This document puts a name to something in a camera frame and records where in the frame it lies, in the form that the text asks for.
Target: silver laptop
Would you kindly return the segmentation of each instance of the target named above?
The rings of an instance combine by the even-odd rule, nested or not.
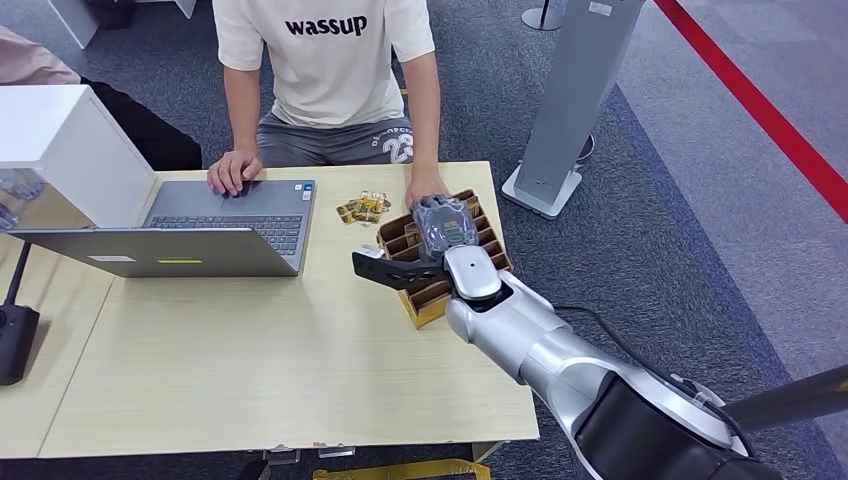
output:
[[[246,182],[237,197],[203,181],[164,182],[142,228],[10,234],[122,277],[296,276],[315,182]]]
[[[297,271],[253,230],[13,230],[21,240],[119,277],[279,277]]]
[[[165,182],[143,226],[168,230],[250,228],[299,272],[306,258],[315,182],[245,182],[238,197],[215,193],[206,182]]]

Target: laptop keyboard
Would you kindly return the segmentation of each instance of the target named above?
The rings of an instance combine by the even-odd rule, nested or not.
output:
[[[302,215],[283,217],[153,217],[150,228],[252,228],[282,256],[293,256],[303,225]]]

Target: black pants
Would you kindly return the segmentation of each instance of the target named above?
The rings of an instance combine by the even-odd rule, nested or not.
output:
[[[200,145],[191,137],[109,84],[92,82],[87,78],[82,79],[82,84],[94,90],[153,170],[203,168]]]

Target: person's right hand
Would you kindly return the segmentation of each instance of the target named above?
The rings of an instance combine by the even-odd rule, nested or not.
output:
[[[250,180],[259,170],[262,163],[259,155],[250,150],[234,150],[227,152],[220,160],[209,167],[206,174],[206,183],[209,187],[220,194],[229,193],[237,195],[241,192],[243,180]]]

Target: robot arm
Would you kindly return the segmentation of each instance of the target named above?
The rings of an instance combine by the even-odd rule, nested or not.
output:
[[[423,263],[356,251],[354,270],[395,289],[450,282],[453,297],[445,316],[451,329],[542,399],[597,480],[782,478],[754,459],[731,426],[704,406],[705,399],[720,404],[711,392],[699,386],[693,398],[657,374],[595,348],[547,300],[511,273],[498,272],[486,251],[469,243],[436,254],[430,250],[429,258],[437,260]]]

